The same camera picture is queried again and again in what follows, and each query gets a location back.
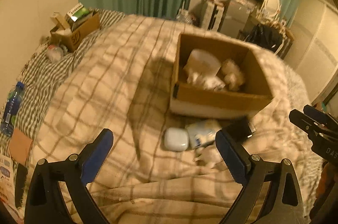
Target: bed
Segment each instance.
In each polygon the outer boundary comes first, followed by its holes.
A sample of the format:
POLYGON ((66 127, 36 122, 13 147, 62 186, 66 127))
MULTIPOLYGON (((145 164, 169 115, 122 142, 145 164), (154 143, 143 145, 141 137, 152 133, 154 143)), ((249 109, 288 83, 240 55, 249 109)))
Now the bed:
MULTIPOLYGON (((170 80, 181 32, 240 42, 217 32, 158 18, 99 10, 101 29, 57 64, 41 46, 23 71, 26 92, 17 127, 34 140, 27 160, 25 200, 40 158, 65 160, 92 142, 102 128, 114 133, 114 145, 95 181, 88 185, 111 223, 218 223, 241 185, 226 165, 196 165, 194 151, 166 151, 166 128, 195 121, 168 110, 170 80)), ((252 120, 256 133, 244 147, 264 160, 289 158, 295 167, 307 215, 315 200, 322 160, 307 135, 288 121, 292 109, 309 104, 300 77, 271 52, 252 44, 274 99, 252 120)), ((9 155, 1 136, 1 151, 9 155)), ((75 222, 81 223, 64 184, 61 190, 75 222)), ((264 200, 261 191, 253 214, 264 200)))

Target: tissue packet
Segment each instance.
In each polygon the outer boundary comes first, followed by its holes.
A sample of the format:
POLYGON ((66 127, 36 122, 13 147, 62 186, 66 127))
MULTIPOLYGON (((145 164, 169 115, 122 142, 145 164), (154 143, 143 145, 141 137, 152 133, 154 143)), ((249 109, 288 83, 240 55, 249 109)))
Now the tissue packet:
POLYGON ((198 148, 211 145, 215 141, 216 133, 222 127, 216 120, 209 119, 188 125, 185 129, 188 131, 191 147, 198 148))

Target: blue bottle cap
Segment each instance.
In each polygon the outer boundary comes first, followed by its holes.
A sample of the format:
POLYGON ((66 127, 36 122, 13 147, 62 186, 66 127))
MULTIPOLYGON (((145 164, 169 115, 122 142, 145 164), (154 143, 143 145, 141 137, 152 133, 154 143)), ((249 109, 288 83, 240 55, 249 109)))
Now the blue bottle cap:
POLYGON ((17 87, 17 88, 24 89, 24 88, 25 88, 25 85, 23 84, 23 82, 20 82, 20 81, 19 81, 19 82, 16 83, 16 87, 17 87))

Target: wrinkled blanket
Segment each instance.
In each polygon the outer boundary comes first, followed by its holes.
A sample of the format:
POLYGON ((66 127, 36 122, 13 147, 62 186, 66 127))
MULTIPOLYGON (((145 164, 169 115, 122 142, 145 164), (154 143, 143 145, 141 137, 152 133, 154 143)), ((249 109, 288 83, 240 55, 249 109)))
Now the wrinkled blanket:
MULTIPOLYGON (((321 159, 311 151, 307 135, 288 120, 292 109, 301 110, 309 103, 299 76, 271 52, 252 44, 183 23, 135 15, 105 29, 56 91, 33 144, 27 185, 40 158, 65 160, 108 128, 114 132, 113 148, 87 187, 111 223, 218 223, 241 185, 223 162, 207 169, 193 162, 194 151, 176 153, 162 146, 166 128, 191 122, 168 109, 181 32, 252 48, 274 99, 253 118, 256 133, 244 147, 264 160, 289 158, 293 162, 307 214, 314 202, 321 159)), ((64 184, 61 189, 74 221, 80 223, 64 184)), ((251 220, 265 192, 261 191, 251 220)))

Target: open cardboard box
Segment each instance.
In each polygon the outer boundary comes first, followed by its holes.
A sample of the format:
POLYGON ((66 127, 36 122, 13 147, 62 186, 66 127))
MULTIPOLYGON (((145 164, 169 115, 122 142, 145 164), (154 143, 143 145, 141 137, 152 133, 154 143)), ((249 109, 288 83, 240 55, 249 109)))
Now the open cardboard box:
POLYGON ((232 119, 245 115, 253 117, 268 105, 272 98, 264 73, 248 47, 207 37, 180 34, 171 82, 172 112, 216 119, 232 119), (193 49, 208 51, 220 62, 232 59, 245 75, 246 82, 240 92, 216 92, 188 84, 183 67, 193 49))
POLYGON ((50 31, 52 44, 63 44, 68 48, 69 52, 74 52, 83 38, 94 30, 100 28, 100 16, 99 13, 93 13, 93 16, 81 24, 70 35, 60 35, 57 33, 58 26, 54 27, 50 31))

